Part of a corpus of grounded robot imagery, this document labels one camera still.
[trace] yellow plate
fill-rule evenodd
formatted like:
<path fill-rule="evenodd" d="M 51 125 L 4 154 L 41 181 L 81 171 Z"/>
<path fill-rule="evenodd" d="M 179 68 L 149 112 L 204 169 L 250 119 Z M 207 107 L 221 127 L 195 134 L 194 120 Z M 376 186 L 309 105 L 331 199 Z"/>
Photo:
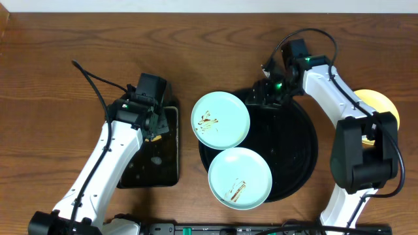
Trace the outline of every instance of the yellow plate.
<path fill-rule="evenodd" d="M 398 130 L 399 130 L 399 124 L 400 124 L 399 113 L 396 107 L 394 106 L 394 104 L 392 103 L 392 101 L 389 100 L 389 98 L 387 98 L 386 96 L 384 96 L 383 94 L 377 91 L 372 91 L 369 89 L 361 89 L 358 91 L 354 91 L 354 94 L 356 94 L 363 102 L 365 102 L 368 106 L 374 108 L 379 113 L 388 112 L 388 111 L 391 112 L 395 116 L 398 122 Z M 370 145 L 374 144 L 374 140 L 370 141 L 365 138 L 362 140 L 362 142 L 363 144 L 370 144 Z"/>

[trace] cable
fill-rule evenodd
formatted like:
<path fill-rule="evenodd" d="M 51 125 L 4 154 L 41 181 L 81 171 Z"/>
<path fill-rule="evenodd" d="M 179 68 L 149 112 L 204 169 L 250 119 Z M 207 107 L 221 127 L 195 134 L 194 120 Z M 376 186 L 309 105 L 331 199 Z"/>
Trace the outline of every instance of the cable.
<path fill-rule="evenodd" d="M 297 226 L 287 226 L 287 227 L 278 227 L 268 229 L 266 231 L 262 231 L 256 233 L 255 235 L 269 235 L 275 232 L 288 232 L 288 231 L 305 231 L 305 230 L 316 230 L 316 231 L 332 231 L 332 232 L 349 232 L 350 234 L 358 234 L 358 235 L 377 235 L 381 233 L 377 232 L 367 232 L 363 230 L 357 230 L 354 228 L 342 228 L 342 227 L 335 227 L 335 226 L 321 226 L 321 225 L 297 225 Z"/>
<path fill-rule="evenodd" d="M 91 80 L 91 78 L 88 76 L 89 72 L 85 71 L 81 65 L 73 60 L 72 64 L 78 69 L 80 70 L 80 72 L 86 77 L 87 81 L 90 83 L 91 87 L 93 88 L 94 92 L 96 92 L 97 98 L 99 98 L 100 103 L 102 104 L 103 110 L 104 110 L 104 114 L 106 116 L 106 122 L 107 122 L 107 127 L 108 127 L 108 136 L 107 136 L 107 141 L 106 141 L 106 145 L 103 148 L 103 152 L 100 155 L 100 157 L 97 159 L 96 164 L 93 166 L 93 168 L 91 169 L 91 172 L 89 173 L 89 175 L 87 176 L 86 180 L 83 183 L 83 186 L 80 189 L 80 192 L 78 193 L 78 196 L 76 198 L 76 200 L 74 201 L 74 207 L 72 208 L 72 212 L 71 212 L 71 219 L 70 219 L 70 223 L 69 223 L 69 230 L 68 230 L 68 234 L 71 235 L 72 234 L 72 230 L 74 228 L 74 222 L 76 220 L 76 215 L 77 215 L 77 209 L 79 207 L 79 204 L 81 202 L 81 198 L 83 197 L 84 191 L 86 190 L 87 185 L 89 184 L 91 178 L 93 177 L 95 171 L 97 170 L 97 168 L 100 165 L 100 162 L 103 160 L 103 158 L 105 157 L 107 150 L 109 149 L 110 146 L 110 142 L 112 141 L 112 124 L 110 122 L 110 116 L 109 113 L 107 112 L 106 109 L 106 103 L 105 100 L 103 100 L 102 95 L 100 94 L 99 90 L 97 89 L 96 85 L 93 83 L 93 81 Z"/>
<path fill-rule="evenodd" d="M 372 114 L 369 114 L 364 108 L 362 108 L 359 103 L 355 102 L 341 88 L 341 86 L 335 80 L 335 75 L 332 74 L 332 67 L 334 66 L 335 59 L 337 58 L 337 55 L 338 55 L 338 45 L 337 45 L 337 42 L 335 41 L 334 37 L 331 36 L 329 33 L 325 32 L 324 30 L 315 29 L 315 28 L 299 29 L 299 30 L 297 30 L 297 31 L 295 31 L 295 32 L 287 35 L 283 40 L 281 40 L 281 42 L 276 46 L 276 48 L 272 52 L 270 58 L 267 61 L 267 64 L 274 57 L 274 55 L 276 54 L 276 52 L 279 49 L 279 47 L 283 44 L 283 42 L 285 42 L 289 37 L 292 37 L 293 35 L 296 35 L 296 34 L 301 33 L 303 31 L 317 31 L 319 33 L 324 34 L 325 36 L 327 36 L 332 41 L 332 43 L 334 44 L 335 52 L 334 52 L 334 56 L 332 57 L 332 60 L 331 60 L 331 62 L 329 64 L 329 67 L 328 67 L 328 74 L 329 74 L 330 80 L 332 81 L 332 83 L 337 87 L 337 89 L 347 98 L 347 100 L 355 108 L 357 108 L 363 114 L 365 114 L 368 118 L 370 118 L 372 120 L 372 122 L 376 125 L 376 127 L 382 131 L 382 134 L 384 134 L 389 139 L 389 142 L 391 143 L 393 149 L 396 151 L 396 155 L 398 156 L 398 162 L 399 162 L 399 167 L 400 167 L 400 179 L 399 179 L 398 187 L 396 187 L 396 189 L 393 192 L 388 193 L 388 194 L 384 194 L 384 195 L 369 195 L 369 194 L 363 195 L 361 197 L 359 203 L 357 204 L 357 207 L 355 208 L 355 211 L 353 212 L 353 215 L 351 215 L 350 220 L 347 222 L 347 228 L 349 228 L 351 226 L 352 222 L 354 221 L 354 218 L 357 216 L 358 212 L 360 211 L 360 208 L 361 208 L 362 204 L 364 202 L 366 202 L 366 198 L 369 198 L 369 197 L 370 198 L 389 198 L 389 197 L 392 197 L 392 196 L 397 195 L 402 190 L 402 188 L 403 188 L 403 186 L 405 184 L 405 166 L 404 166 L 404 160 L 402 158 L 402 154 L 401 154 L 401 152 L 399 150 L 398 144 L 394 141 L 393 137 L 389 134 L 389 132 L 387 131 L 387 129 L 384 126 L 382 126 L 382 124 Z"/>
<path fill-rule="evenodd" d="M 122 91 L 124 91 L 125 93 L 128 93 L 128 90 L 127 90 L 127 89 L 125 89 L 125 88 L 123 88 L 121 85 L 115 84 L 115 83 L 110 82 L 110 81 L 108 81 L 108 80 L 105 80 L 105 79 L 103 79 L 103 78 L 99 78 L 98 76 L 96 76 L 96 75 L 94 75 L 94 74 L 90 73 L 89 71 L 86 71 L 86 70 L 85 70 L 84 72 L 86 72 L 86 74 L 87 74 L 87 75 L 92 76 L 92 77 L 96 78 L 97 80 L 99 80 L 99 81 L 101 81 L 101 82 L 107 83 L 107 84 L 112 85 L 112 86 L 116 86 L 117 88 L 121 89 L 121 90 L 122 90 Z"/>

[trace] white plate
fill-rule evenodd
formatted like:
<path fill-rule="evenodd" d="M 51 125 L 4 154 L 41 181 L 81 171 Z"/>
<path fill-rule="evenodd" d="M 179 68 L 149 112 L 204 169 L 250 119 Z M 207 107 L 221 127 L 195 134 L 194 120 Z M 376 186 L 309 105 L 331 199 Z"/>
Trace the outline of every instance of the white plate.
<path fill-rule="evenodd" d="M 204 145 L 213 149 L 233 148 L 248 134 L 248 110 L 236 96 L 212 92 L 196 102 L 191 112 L 191 127 Z"/>
<path fill-rule="evenodd" d="M 210 164 L 208 179 L 215 197 L 237 210 L 259 206 L 272 188 L 272 173 L 266 161 L 246 148 L 219 153 Z"/>

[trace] black plate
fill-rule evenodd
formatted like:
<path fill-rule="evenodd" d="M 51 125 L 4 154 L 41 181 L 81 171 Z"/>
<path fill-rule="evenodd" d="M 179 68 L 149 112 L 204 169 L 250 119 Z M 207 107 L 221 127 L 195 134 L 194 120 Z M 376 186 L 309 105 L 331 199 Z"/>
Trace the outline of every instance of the black plate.
<path fill-rule="evenodd" d="M 234 93 L 244 102 L 249 90 Z M 251 125 L 238 147 L 252 149 L 267 162 L 272 172 L 272 190 L 265 202 L 286 198 L 298 191 L 314 171 L 318 158 L 318 141 L 314 125 L 302 107 L 293 101 L 277 109 L 247 106 Z M 199 142 L 203 166 L 221 150 Z"/>

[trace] brown tabletop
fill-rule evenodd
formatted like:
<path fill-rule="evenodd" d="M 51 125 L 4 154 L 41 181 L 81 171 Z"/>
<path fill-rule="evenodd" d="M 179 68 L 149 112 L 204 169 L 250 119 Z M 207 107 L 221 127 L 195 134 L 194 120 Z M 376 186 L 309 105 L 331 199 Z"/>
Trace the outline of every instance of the brown tabletop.
<path fill-rule="evenodd" d="M 141 72 L 172 83 L 180 100 L 180 180 L 174 187 L 116 189 L 106 218 L 132 213 L 145 222 L 277 225 L 314 220 L 328 204 L 334 180 L 329 159 L 334 127 L 310 97 L 319 157 L 294 195 L 236 211 L 212 195 L 190 126 L 204 94 L 250 87 L 261 79 L 277 42 L 302 27 L 318 27 L 340 45 L 339 74 L 352 89 L 373 89 L 400 114 L 399 146 L 406 163 L 403 191 L 372 199 L 359 223 L 388 223 L 395 234 L 418 232 L 418 16 L 377 14 L 12 14 L 0 44 L 0 233 L 25 234 L 35 211 L 50 212 L 77 178 L 104 121 L 96 94 L 71 65 L 118 84 Z M 304 33 L 313 54 L 332 44 Z M 107 103 L 120 90 L 97 82 Z M 398 178 L 380 193 L 392 191 Z"/>

